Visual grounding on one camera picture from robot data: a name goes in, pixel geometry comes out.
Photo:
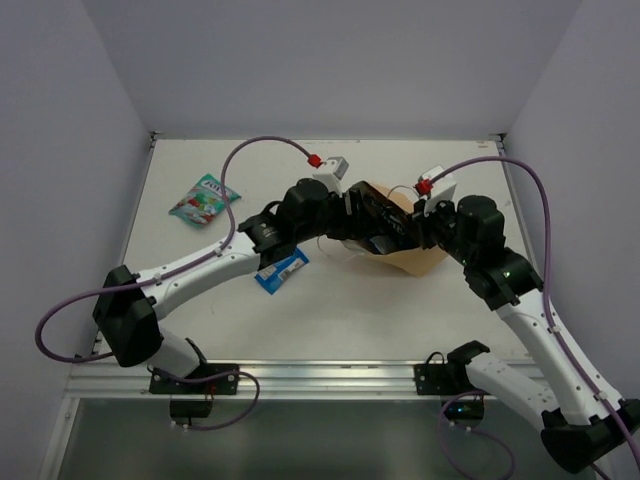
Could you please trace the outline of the brown paper bag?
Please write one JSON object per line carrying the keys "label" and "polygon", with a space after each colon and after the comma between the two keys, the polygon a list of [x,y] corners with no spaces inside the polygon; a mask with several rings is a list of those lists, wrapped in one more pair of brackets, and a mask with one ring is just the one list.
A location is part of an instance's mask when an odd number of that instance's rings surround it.
{"label": "brown paper bag", "polygon": [[[388,188],[375,183],[371,183],[371,186],[378,193],[384,195],[388,200],[399,206],[405,212],[409,212],[409,209],[412,207],[410,199],[404,193],[400,193],[400,190],[407,190],[411,191],[412,194],[415,194],[411,187],[406,185],[395,185],[394,187]],[[389,253],[386,255],[375,255],[362,250],[360,247],[355,248],[348,246],[345,242],[343,242],[342,245],[347,250],[351,251],[351,254],[347,257],[339,258],[325,251],[321,245],[320,238],[316,239],[317,249],[332,262],[346,263],[356,258],[362,258],[399,268],[410,276],[416,278],[424,277],[447,258],[447,254],[437,247],[429,250],[417,248],[413,250]]]}

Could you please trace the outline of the blue kettle chips bag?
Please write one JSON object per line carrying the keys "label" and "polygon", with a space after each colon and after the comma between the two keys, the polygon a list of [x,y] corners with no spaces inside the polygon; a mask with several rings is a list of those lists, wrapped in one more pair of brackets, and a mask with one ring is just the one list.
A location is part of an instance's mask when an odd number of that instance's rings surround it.
{"label": "blue kettle chips bag", "polygon": [[396,243],[388,236],[378,235],[369,239],[371,252],[375,255],[388,255],[396,251]]}

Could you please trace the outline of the blue snack packet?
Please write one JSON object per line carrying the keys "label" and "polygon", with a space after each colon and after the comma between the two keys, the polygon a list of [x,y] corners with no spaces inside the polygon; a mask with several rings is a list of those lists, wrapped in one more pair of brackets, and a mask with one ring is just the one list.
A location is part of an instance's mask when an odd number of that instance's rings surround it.
{"label": "blue snack packet", "polygon": [[274,295],[294,272],[308,263],[307,256],[297,247],[291,256],[259,270],[254,279],[267,293]]}

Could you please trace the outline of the teal snack packet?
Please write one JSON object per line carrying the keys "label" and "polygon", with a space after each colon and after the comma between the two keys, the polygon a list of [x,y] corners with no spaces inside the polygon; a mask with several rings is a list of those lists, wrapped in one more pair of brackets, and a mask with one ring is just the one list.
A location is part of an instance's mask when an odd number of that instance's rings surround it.
{"label": "teal snack packet", "polygon": [[221,182],[211,174],[201,179],[168,211],[195,228],[208,226],[226,209],[224,198],[230,203],[242,198],[235,190],[222,189]]}

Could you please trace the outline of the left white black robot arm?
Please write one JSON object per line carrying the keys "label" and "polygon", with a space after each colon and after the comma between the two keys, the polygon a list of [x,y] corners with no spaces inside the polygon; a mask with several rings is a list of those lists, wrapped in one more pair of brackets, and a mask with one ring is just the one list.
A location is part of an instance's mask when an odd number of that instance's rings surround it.
{"label": "left white black robot arm", "polygon": [[363,182],[336,193],[318,180],[301,179],[283,199],[268,203],[207,249],[139,273],[125,265],[112,269],[93,318],[119,366],[151,364],[172,374],[185,392],[197,392],[207,383],[207,367],[191,341],[162,332],[160,321],[224,282],[291,256],[307,240],[361,241],[376,233],[379,198]]}

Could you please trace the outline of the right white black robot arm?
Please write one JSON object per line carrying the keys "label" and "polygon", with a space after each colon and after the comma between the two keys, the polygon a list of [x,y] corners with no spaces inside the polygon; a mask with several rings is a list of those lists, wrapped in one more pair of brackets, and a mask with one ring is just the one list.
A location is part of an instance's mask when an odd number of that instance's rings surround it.
{"label": "right white black robot arm", "polygon": [[418,244],[440,247],[462,265],[470,290],[516,334],[545,380],[535,382],[472,341],[447,355],[451,389],[474,388],[499,399],[539,432],[553,460],[572,474],[638,430],[638,400],[624,398],[587,359],[531,263],[506,247],[505,219],[492,199],[422,198],[410,218]]}

